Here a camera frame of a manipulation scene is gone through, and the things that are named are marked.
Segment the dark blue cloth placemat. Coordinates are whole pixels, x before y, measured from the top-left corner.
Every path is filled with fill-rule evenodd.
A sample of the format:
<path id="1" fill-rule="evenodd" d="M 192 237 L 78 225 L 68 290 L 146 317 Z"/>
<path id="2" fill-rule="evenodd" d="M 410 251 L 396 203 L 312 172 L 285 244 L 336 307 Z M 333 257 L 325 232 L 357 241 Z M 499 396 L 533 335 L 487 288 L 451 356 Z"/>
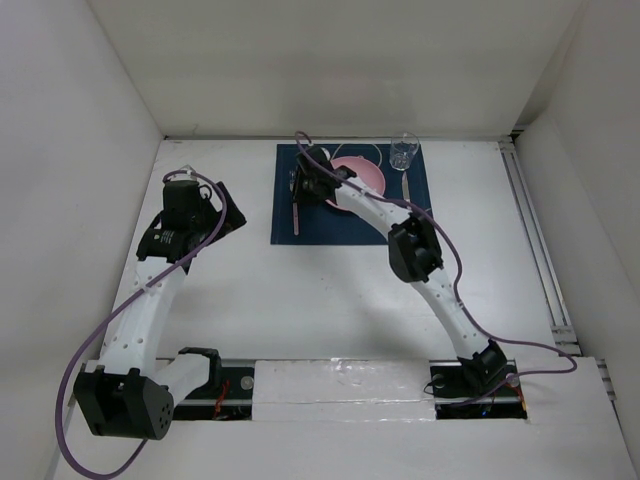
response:
<path id="1" fill-rule="evenodd" d="M 329 155 L 335 158 L 362 156 L 378 166 L 386 179 L 382 196 L 401 198 L 400 171 L 389 164 L 390 146 L 384 144 L 325 144 Z M 336 207 L 330 202 L 321 205 L 298 205 L 299 236 L 292 229 L 292 204 L 289 190 L 289 172 L 297 166 L 298 148 L 293 144 L 279 144 L 276 152 L 271 238 L 273 245 L 298 246 L 368 246 L 383 245 L 383 237 L 356 215 Z M 417 153 L 408 172 L 411 202 L 425 210 L 431 200 L 425 162 Z"/>

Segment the silver fork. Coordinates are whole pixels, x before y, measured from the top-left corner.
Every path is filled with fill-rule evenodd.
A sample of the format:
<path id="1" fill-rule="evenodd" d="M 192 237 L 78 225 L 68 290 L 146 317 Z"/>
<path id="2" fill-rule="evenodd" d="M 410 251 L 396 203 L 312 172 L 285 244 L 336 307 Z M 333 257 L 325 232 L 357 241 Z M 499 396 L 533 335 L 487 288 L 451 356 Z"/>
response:
<path id="1" fill-rule="evenodd" d="M 289 190 L 291 193 L 291 204 L 292 204 L 292 229 L 294 236 L 299 236 L 299 211 L 298 204 L 295 200 L 294 190 L 295 190 L 295 181 L 296 181 L 296 172 L 295 170 L 291 170 L 289 172 Z"/>

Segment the pink plastic plate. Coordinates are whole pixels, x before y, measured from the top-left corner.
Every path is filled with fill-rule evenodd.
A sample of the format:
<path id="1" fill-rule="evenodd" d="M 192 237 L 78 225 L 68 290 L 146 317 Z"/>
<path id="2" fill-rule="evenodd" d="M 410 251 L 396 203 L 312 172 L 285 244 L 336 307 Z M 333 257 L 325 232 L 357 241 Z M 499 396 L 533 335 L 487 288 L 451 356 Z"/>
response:
<path id="1" fill-rule="evenodd" d="M 386 189 L 386 179 L 381 169 L 362 156 L 345 156 L 330 161 L 332 167 L 347 167 L 356 173 L 376 194 L 382 196 Z"/>

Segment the silver knife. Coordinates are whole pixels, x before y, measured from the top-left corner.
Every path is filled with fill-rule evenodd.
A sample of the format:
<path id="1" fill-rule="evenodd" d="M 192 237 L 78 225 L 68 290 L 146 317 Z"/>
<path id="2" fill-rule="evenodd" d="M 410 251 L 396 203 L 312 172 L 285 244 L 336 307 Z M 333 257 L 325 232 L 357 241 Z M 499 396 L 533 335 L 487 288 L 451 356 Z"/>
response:
<path id="1" fill-rule="evenodd" d="M 401 189 L 402 189 L 402 196 L 403 199 L 406 202 L 410 202 L 411 201 L 411 197 L 410 197 L 410 188 L 409 188 L 409 181 L 408 181 L 408 172 L 404 171 L 402 173 L 402 177 L 401 177 Z"/>

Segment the clear plastic cup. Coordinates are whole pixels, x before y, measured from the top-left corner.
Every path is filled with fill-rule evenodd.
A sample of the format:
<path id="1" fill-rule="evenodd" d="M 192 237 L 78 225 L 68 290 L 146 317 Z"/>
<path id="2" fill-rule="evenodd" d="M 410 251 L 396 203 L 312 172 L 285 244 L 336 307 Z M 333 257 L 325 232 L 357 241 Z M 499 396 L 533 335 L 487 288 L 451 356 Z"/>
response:
<path id="1" fill-rule="evenodd" d="M 389 164 L 397 171 L 410 168 L 420 147 L 418 138 L 410 132 L 394 135 L 390 140 Z"/>

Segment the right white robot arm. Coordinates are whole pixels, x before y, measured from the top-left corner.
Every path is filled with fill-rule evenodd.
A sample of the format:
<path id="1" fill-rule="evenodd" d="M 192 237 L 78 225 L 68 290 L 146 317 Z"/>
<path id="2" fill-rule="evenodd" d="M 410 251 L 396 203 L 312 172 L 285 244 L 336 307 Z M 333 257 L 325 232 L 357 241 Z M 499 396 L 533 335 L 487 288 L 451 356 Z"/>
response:
<path id="1" fill-rule="evenodd" d="M 299 146 L 296 161 L 296 198 L 330 201 L 355 214 L 386 239 L 392 272 L 410 285 L 438 318 L 461 364 L 465 387 L 483 394 L 502 380 L 506 356 L 497 342 L 474 326 L 464 313 L 444 269 L 436 230 L 427 216 L 405 201 L 376 193 L 353 169 L 335 169 L 317 145 Z"/>

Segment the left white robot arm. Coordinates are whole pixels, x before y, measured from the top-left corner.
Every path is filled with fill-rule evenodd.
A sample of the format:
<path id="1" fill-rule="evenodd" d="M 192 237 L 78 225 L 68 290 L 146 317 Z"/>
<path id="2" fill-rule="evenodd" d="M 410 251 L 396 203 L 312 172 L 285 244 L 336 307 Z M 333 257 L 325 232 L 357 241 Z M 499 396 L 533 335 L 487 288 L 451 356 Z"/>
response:
<path id="1" fill-rule="evenodd" d="M 100 358 L 76 377 L 73 394 L 92 434 L 160 440 L 175 407 L 196 392 L 222 391 L 221 358 L 213 348 L 185 347 L 163 368 L 156 358 L 176 294 L 202 248 L 246 223 L 221 182 L 168 180 L 163 208 L 136 251 L 133 291 L 137 299 L 119 322 Z"/>

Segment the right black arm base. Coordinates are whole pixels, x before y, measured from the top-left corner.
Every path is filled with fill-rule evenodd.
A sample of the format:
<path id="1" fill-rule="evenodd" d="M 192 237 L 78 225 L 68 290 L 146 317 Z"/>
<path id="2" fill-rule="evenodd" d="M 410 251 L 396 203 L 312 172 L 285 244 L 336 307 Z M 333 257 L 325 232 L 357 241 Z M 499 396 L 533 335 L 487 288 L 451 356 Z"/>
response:
<path id="1" fill-rule="evenodd" d="M 487 387 L 473 387 L 459 362 L 432 361 L 423 392 L 434 399 L 437 420 L 526 420 L 527 407 L 519 385 L 506 384 L 493 391 L 506 375 L 516 372 L 515 362 L 508 361 L 505 373 L 496 381 Z"/>

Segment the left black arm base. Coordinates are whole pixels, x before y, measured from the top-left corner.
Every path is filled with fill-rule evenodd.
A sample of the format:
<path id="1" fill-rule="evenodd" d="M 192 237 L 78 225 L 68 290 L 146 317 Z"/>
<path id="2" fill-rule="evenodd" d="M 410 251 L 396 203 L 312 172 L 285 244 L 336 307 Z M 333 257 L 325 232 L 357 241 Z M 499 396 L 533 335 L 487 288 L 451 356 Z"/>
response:
<path id="1" fill-rule="evenodd" d="M 174 421 L 244 421 L 252 417 L 254 360 L 221 363 L 221 379 L 190 393 L 173 411 Z"/>

